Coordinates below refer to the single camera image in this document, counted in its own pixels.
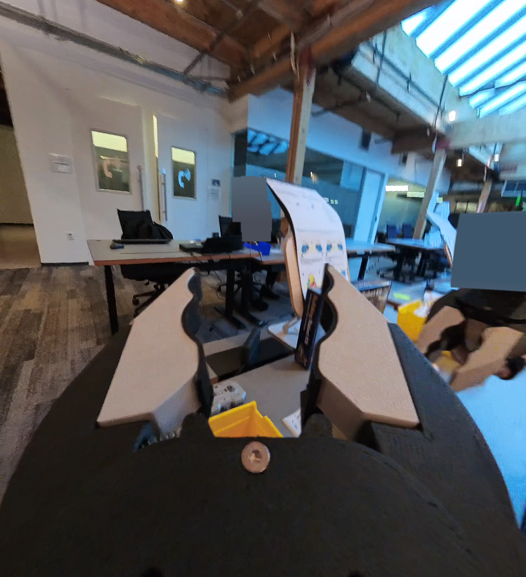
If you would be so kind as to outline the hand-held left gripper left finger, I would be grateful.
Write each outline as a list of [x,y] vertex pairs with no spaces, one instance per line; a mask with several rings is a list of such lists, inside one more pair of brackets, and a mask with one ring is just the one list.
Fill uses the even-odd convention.
[[190,268],[132,321],[100,427],[149,421],[166,435],[189,414],[210,417],[213,386],[197,338],[201,298],[200,272]]

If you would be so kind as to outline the wooden sheet stand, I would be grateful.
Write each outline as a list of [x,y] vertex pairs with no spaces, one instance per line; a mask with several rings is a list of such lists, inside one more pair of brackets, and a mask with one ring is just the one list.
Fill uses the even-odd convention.
[[294,235],[291,231],[287,233],[287,236],[284,239],[283,249],[289,295],[291,306],[294,311],[294,317],[288,321],[281,321],[269,325],[268,332],[295,353],[307,290],[304,291],[302,288],[296,244]]

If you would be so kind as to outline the long office desk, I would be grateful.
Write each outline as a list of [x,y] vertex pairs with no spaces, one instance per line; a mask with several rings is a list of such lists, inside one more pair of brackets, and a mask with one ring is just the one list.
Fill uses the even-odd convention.
[[151,249],[112,249],[111,243],[111,240],[87,240],[93,265],[104,268],[111,335],[115,335],[119,329],[112,270],[115,265],[175,263],[189,267],[196,266],[205,270],[225,271],[227,288],[225,289],[224,306],[216,306],[215,309],[218,314],[238,329],[245,329],[246,326],[235,317],[235,312],[238,312],[241,318],[252,325],[257,327],[266,325],[265,321],[252,315],[249,310],[252,273],[270,267],[274,267],[276,270],[286,269],[285,256],[282,252],[264,256],[258,250],[244,248],[230,253],[203,255],[181,251],[179,249],[180,241],[175,240],[166,245],[151,245]]

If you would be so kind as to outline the curved printed instruction sheet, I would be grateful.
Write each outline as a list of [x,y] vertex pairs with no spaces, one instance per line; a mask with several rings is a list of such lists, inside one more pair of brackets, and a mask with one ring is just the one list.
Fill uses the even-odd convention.
[[345,233],[330,203],[314,189],[270,178],[267,184],[290,223],[303,296],[308,289],[321,291],[326,265],[349,279]]

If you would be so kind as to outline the black office chair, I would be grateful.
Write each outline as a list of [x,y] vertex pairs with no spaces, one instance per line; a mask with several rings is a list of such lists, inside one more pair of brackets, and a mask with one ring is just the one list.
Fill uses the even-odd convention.
[[[163,225],[153,221],[150,211],[123,211],[118,209],[118,219],[122,229],[122,241],[153,240],[172,241],[172,233]],[[180,272],[170,264],[121,265],[123,278],[153,284],[153,291],[135,294],[132,303],[137,317],[145,307],[156,300],[165,289],[180,276]]]

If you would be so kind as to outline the yellow plastic bin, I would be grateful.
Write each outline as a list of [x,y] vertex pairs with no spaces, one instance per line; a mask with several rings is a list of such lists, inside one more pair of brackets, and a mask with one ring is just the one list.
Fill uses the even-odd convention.
[[220,438],[282,437],[271,419],[259,412],[256,401],[210,417],[209,426],[215,437]]
[[[434,301],[435,298],[424,297],[423,300],[403,304],[397,309],[397,325],[413,343],[417,343]],[[454,370],[457,368],[457,363],[448,351],[444,351],[440,357],[437,357],[432,365],[446,382],[451,380]]]

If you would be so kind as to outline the door window phone poster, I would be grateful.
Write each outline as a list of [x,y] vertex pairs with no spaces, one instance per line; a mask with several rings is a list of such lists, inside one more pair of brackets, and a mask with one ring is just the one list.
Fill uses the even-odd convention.
[[196,199],[196,153],[171,147],[173,197]]

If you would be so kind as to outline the slanted wooden support column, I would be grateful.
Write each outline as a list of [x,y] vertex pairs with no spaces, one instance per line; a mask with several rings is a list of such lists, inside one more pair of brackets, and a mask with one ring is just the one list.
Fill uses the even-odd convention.
[[421,240],[424,237],[427,213],[429,209],[433,210],[437,204],[438,191],[437,187],[441,179],[441,173],[445,166],[447,157],[447,150],[445,148],[438,148],[434,153],[432,168],[427,180],[426,191],[422,200],[420,210],[418,213],[417,222],[413,232],[414,240]]

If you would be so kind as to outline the background office table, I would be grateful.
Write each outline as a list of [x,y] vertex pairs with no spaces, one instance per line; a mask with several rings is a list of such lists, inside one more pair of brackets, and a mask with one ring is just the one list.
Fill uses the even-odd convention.
[[428,271],[432,270],[432,261],[445,257],[444,244],[442,242],[428,242],[416,239],[393,239],[387,240],[387,244],[396,251],[396,264],[392,270],[391,279],[399,282],[405,275],[403,267],[408,262],[414,262],[417,266],[410,273],[411,278],[425,278]]

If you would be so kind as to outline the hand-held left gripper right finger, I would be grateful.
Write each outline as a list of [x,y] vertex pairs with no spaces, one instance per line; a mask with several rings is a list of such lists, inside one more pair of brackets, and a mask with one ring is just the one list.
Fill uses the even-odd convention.
[[324,269],[321,325],[311,362],[304,428],[323,414],[347,440],[367,423],[417,429],[420,419],[397,353],[389,322],[340,273]]

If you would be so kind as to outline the black bag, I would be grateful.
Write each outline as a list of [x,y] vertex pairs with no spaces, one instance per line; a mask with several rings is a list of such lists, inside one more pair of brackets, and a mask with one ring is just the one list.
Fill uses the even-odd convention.
[[232,253],[243,249],[243,239],[239,235],[215,236],[204,241],[190,241],[179,244],[181,252],[198,255],[217,255]]

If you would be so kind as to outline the dark blue card box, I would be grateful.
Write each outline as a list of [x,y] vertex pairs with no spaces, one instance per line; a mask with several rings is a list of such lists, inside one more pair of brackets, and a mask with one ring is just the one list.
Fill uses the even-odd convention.
[[307,290],[295,348],[295,361],[304,369],[309,369],[312,362],[317,334],[321,326],[323,304],[324,299],[319,290],[313,288]]

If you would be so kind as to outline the dark printed game box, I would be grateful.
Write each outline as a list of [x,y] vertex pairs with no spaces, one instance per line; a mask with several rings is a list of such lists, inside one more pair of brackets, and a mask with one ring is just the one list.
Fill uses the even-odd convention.
[[389,293],[392,288],[390,280],[357,280],[351,283],[374,307],[384,313]]

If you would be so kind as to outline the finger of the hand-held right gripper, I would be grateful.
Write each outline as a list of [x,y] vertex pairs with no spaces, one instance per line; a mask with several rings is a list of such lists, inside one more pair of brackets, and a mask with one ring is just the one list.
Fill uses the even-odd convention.
[[455,370],[449,384],[451,388],[460,392],[483,384],[490,376],[502,370],[522,337],[522,332],[509,327],[485,329],[480,347],[470,353],[467,361]]
[[465,318],[453,307],[441,308],[428,319],[418,336],[418,350],[425,357],[438,357],[444,351],[467,355],[464,342]]

